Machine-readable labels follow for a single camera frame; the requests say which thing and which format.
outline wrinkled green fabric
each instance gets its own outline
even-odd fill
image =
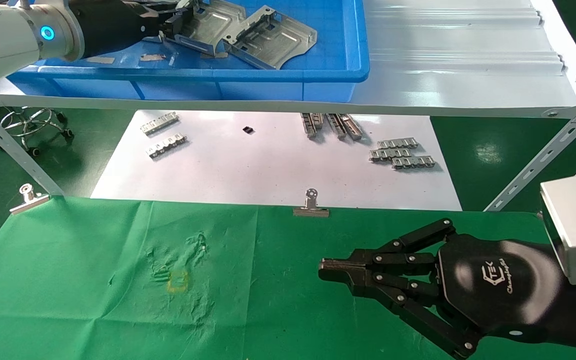
[[[2,360],[447,360],[377,301],[317,276],[323,257],[442,217],[482,239],[547,242],[526,213],[54,198],[0,230]],[[486,338],[472,359],[576,358]]]

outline robotic finger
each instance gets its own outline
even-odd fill
[[[417,252],[442,242],[436,256]],[[379,301],[455,359],[486,336],[576,347],[576,285],[548,244],[477,239],[444,218],[380,248],[323,259],[318,275]],[[429,280],[406,278],[421,275]]]

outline robotic hand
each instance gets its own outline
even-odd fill
[[[123,50],[156,37],[176,3],[157,9],[121,0],[21,0],[0,5],[0,78],[37,60],[68,61]]]
[[[436,256],[417,253],[444,241]],[[428,274],[429,282],[404,277]],[[548,244],[477,239],[444,218],[380,248],[323,259],[318,275],[379,301],[455,359],[486,336],[576,347],[576,285]]]

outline chair caster wheel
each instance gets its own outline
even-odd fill
[[[63,132],[61,133],[61,136],[66,139],[72,139],[73,137],[75,137],[75,134],[73,134],[73,130],[64,129]]]
[[[39,157],[39,154],[41,154],[41,151],[39,151],[39,149],[36,147],[31,147],[28,149],[27,153],[31,157],[36,158],[36,157]]]

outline metal binder clip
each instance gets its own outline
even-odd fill
[[[23,196],[23,203],[10,209],[10,214],[20,214],[50,200],[49,194],[34,193],[33,186],[30,184],[23,184],[19,187],[19,194]]]
[[[304,207],[295,207],[292,209],[292,214],[296,217],[320,217],[327,218],[330,216],[328,209],[320,209],[317,207],[317,190],[306,190],[306,205]]]

